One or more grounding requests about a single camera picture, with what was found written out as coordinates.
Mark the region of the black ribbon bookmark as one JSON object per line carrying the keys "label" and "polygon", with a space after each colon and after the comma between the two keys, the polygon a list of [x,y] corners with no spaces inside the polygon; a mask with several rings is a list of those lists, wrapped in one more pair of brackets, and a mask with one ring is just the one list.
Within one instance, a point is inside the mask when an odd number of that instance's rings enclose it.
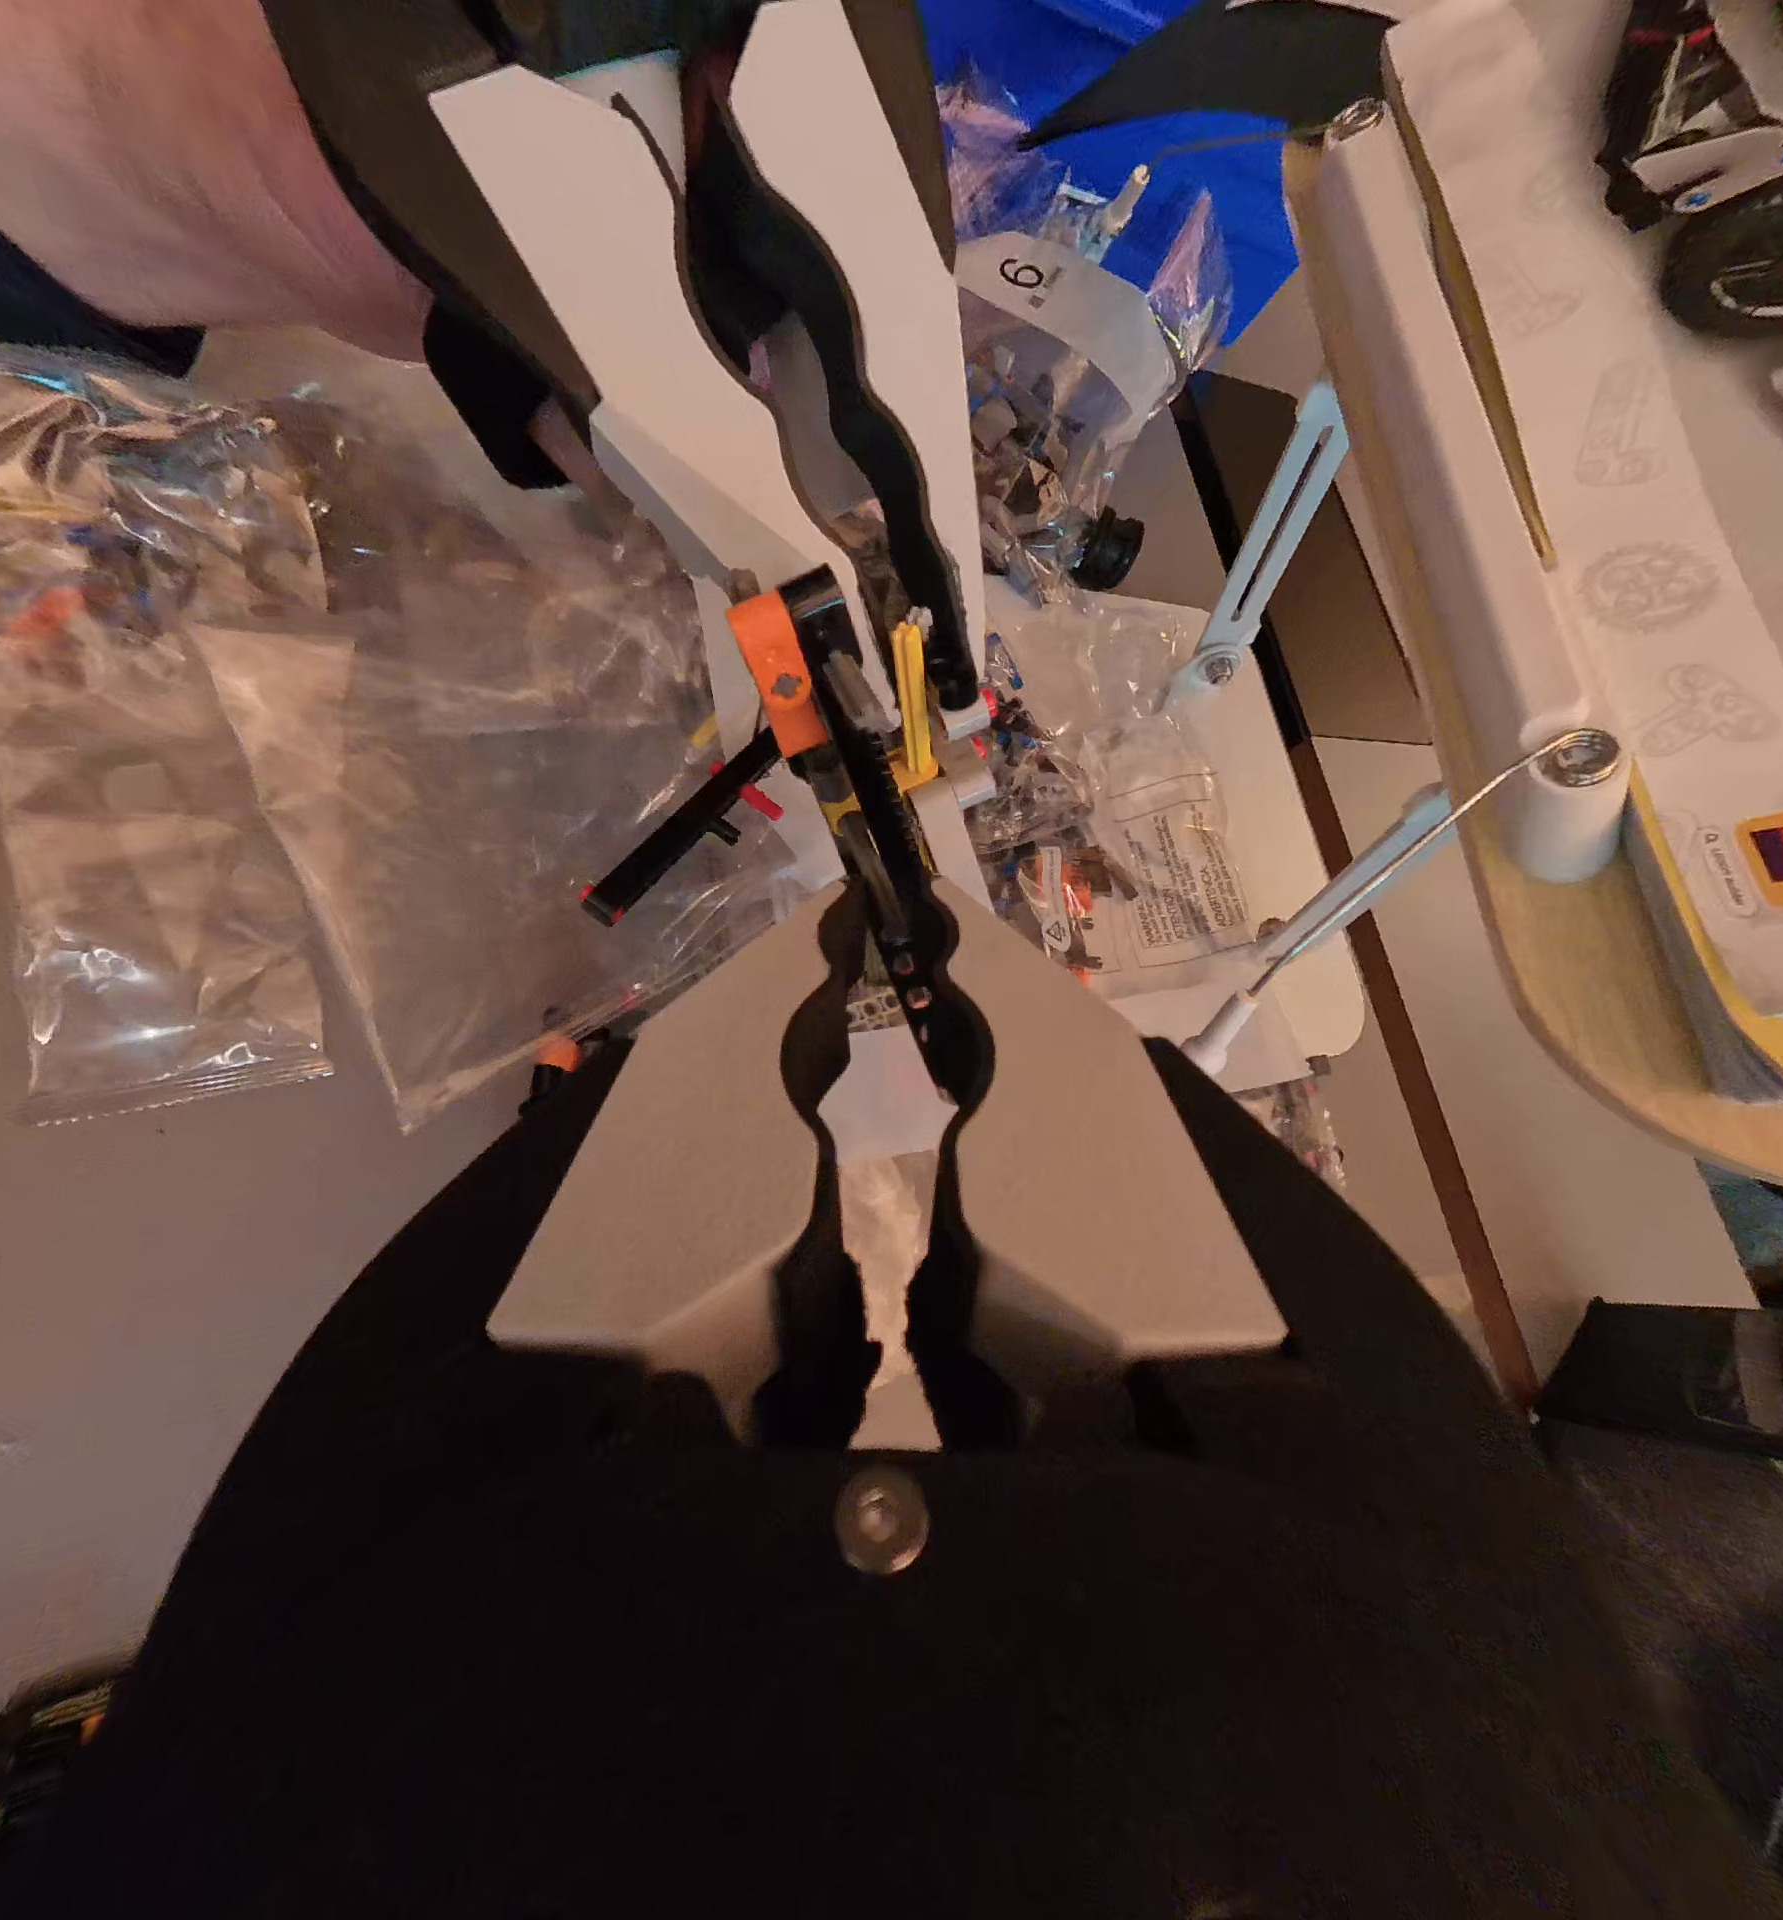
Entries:
{"label": "black ribbon bookmark", "polygon": [[1344,109],[1384,100],[1393,28],[1387,15],[1345,4],[1195,4],[1051,109],[1022,149],[1181,113],[1324,128]]}

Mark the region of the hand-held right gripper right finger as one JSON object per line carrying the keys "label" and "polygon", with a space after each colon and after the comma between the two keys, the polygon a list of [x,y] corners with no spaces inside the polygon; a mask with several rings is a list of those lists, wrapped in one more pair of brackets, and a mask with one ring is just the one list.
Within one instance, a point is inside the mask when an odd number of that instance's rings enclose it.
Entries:
{"label": "hand-held right gripper right finger", "polygon": [[910,1008],[949,1106],[908,1353],[943,1448],[1013,1448],[1142,1363],[1253,1357],[1287,1325],[1159,1064],[949,879]]}

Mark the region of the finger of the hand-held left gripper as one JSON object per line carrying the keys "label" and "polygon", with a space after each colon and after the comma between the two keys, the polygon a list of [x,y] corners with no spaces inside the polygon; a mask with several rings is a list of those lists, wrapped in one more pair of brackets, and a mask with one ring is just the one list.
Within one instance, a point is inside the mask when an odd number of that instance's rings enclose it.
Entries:
{"label": "finger of the hand-held left gripper", "polygon": [[783,205],[762,205],[728,118],[740,51],[544,77],[512,64],[431,95],[438,128],[542,293],[549,335],[591,389],[564,397],[595,469],[725,597],[833,574],[872,627],[833,536],[832,482],[869,480],[833,440],[825,382],[785,280]]}
{"label": "finger of the hand-held left gripper", "polygon": [[823,374],[836,443],[870,485],[949,740],[988,725],[983,574],[954,265],[836,3],[762,4],[728,91],[762,205],[783,205],[785,283]]}

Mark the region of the partly built black lego assembly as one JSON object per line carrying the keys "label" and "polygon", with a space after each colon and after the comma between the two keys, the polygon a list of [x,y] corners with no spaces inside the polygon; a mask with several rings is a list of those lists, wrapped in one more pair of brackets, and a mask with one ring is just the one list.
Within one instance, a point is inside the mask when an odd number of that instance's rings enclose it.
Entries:
{"label": "partly built black lego assembly", "polygon": [[820,567],[728,613],[735,653],[758,693],[760,728],[712,766],[658,828],[581,891],[581,908],[618,924],[705,838],[735,838],[729,812],[788,771],[808,787],[927,1075],[971,1115],[995,1077],[995,1044],[952,982],[956,930],[922,849],[912,800],[943,771],[925,703],[925,632],[896,628],[896,717],[865,680],[865,650],[832,571]]}

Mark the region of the clear bag of grey parts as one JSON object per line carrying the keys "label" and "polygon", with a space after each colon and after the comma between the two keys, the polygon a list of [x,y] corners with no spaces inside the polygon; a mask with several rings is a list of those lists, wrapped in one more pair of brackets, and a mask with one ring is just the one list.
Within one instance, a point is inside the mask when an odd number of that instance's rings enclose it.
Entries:
{"label": "clear bag of grey parts", "polygon": [[1039,605],[1184,374],[1146,296],[1061,243],[962,241],[954,280],[983,567]]}

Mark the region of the person's left hand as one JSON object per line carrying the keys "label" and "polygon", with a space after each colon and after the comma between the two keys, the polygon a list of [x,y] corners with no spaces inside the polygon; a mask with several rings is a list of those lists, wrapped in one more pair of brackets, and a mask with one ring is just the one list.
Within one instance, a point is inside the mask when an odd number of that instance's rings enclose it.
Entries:
{"label": "person's left hand", "polygon": [[142,329],[317,329],[424,357],[250,3],[0,3],[0,233]]}

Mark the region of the lego instruction booklet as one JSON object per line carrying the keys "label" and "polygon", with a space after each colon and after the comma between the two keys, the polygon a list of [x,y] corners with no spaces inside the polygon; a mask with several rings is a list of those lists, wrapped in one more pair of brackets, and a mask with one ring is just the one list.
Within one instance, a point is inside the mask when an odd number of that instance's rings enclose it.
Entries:
{"label": "lego instruction booklet", "polygon": [[1783,1106],[1783,614],[1706,489],[1668,325],[1535,24],[1533,4],[1428,4],[1388,51],[1556,610],[1630,761],[1625,851],[1702,1073]]}

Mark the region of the clear bag with serrated edge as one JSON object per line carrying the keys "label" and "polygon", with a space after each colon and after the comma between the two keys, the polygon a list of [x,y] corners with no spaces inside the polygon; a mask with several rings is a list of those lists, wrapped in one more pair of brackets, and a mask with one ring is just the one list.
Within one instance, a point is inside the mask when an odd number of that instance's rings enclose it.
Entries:
{"label": "clear bag with serrated edge", "polygon": [[583,908],[716,757],[700,616],[641,519],[407,509],[326,613],[196,622],[257,804],[411,1132],[554,1037],[681,997],[804,898],[734,809],[620,924]]}

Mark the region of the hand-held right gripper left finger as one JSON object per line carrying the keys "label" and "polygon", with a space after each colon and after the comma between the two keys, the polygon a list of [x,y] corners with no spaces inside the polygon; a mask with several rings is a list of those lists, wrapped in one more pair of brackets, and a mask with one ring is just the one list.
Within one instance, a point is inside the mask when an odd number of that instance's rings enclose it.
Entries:
{"label": "hand-held right gripper left finger", "polygon": [[489,1319],[499,1348],[707,1383],[742,1437],[846,1448],[881,1350],[820,1105],[869,946],[857,882],[648,1020]]}

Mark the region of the blue plastic bin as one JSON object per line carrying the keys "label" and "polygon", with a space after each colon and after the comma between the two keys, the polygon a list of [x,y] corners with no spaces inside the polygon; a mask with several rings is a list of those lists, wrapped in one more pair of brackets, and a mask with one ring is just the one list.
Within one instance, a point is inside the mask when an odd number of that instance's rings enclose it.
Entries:
{"label": "blue plastic bin", "polygon": [[1054,239],[1146,293],[1201,353],[1233,346],[1287,281],[1287,128],[1181,113],[1022,149],[1051,109],[1188,3],[922,3],[959,241]]}

